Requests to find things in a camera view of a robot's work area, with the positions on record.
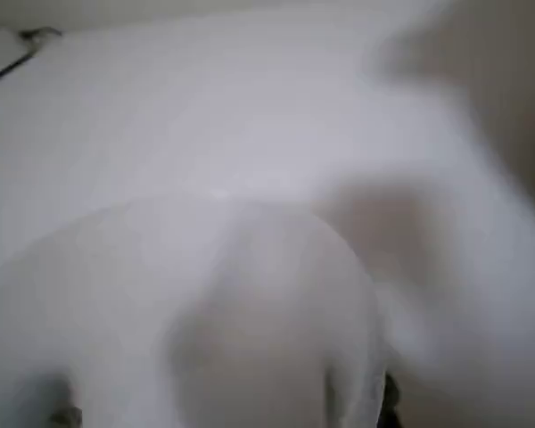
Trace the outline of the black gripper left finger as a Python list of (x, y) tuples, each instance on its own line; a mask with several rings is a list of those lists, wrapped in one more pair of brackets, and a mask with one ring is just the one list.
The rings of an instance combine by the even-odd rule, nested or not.
[(74, 386), (68, 378), (49, 378), (39, 388), (38, 427), (81, 428), (83, 410), (78, 406)]

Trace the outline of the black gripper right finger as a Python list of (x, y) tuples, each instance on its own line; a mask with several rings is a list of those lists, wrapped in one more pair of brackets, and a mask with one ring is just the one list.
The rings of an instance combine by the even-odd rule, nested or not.
[(381, 428), (401, 428), (397, 406), (400, 400), (399, 387), (395, 379), (387, 373), (383, 391), (383, 404), (381, 408)]

